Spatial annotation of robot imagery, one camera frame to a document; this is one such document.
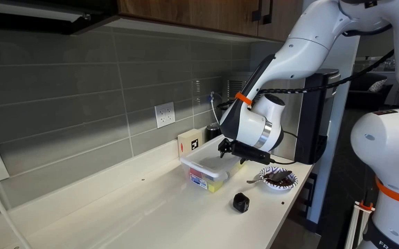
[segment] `countertop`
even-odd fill
[[[37,229],[33,230],[29,229],[35,227],[33,224],[21,223],[21,229],[35,249],[270,248],[312,166],[302,164],[284,166],[298,177],[298,184],[288,193],[274,193],[263,184],[245,183],[262,168],[265,166],[247,162],[218,193],[211,194],[191,184],[179,164],[154,180],[143,177],[133,188],[118,188],[72,212],[65,212],[60,219],[47,222],[47,226],[36,224]],[[251,201],[245,213],[238,213],[231,206],[233,197],[241,191]],[[55,209],[64,205],[62,201],[55,204]],[[24,222],[32,216],[29,212],[22,215]]]

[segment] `orange stripe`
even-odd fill
[[[370,204],[369,206],[366,206],[363,202],[360,202],[357,206],[359,206],[360,209],[363,209],[363,211],[369,211],[369,212],[374,211],[374,205],[373,205],[373,204]]]
[[[385,187],[380,179],[375,179],[377,187],[382,194],[399,202],[399,193],[392,191],[391,188]]]
[[[245,103],[245,104],[248,104],[248,105],[252,105],[252,100],[249,100],[249,99],[247,99],[245,96],[242,96],[241,92],[238,92],[238,93],[236,94],[236,99],[238,99],[240,101],[242,101],[242,103]]]

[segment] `plate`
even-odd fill
[[[294,173],[291,173],[288,176],[288,180],[291,182],[291,184],[287,184],[287,186],[279,186],[279,184],[273,184],[273,183],[269,183],[265,176],[269,175],[269,173],[279,173],[279,172],[287,172],[288,169],[284,169],[284,168],[276,168],[276,166],[269,166],[269,168],[263,168],[260,172],[259,172],[259,176],[262,179],[262,182],[265,183],[265,186],[270,190],[274,190],[274,191],[280,191],[280,193],[287,193],[290,190],[292,190],[298,180],[297,180],[297,176]]]

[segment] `small black object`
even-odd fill
[[[218,151],[222,152],[220,158],[223,158],[224,154],[231,152],[231,143],[227,139],[224,139],[222,143],[219,143]]]
[[[222,132],[219,130],[219,123],[211,123],[205,128],[205,141],[213,140],[220,134]]]
[[[247,198],[242,193],[236,194],[233,198],[233,208],[236,208],[240,213],[244,213],[249,209],[249,198]]]

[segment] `gray tile backsplash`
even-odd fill
[[[213,122],[209,94],[249,69],[249,43],[101,28],[0,31],[0,182],[15,208]],[[154,105],[176,122],[157,129]]]
[[[114,64],[0,67],[0,105],[118,90],[116,72]]]

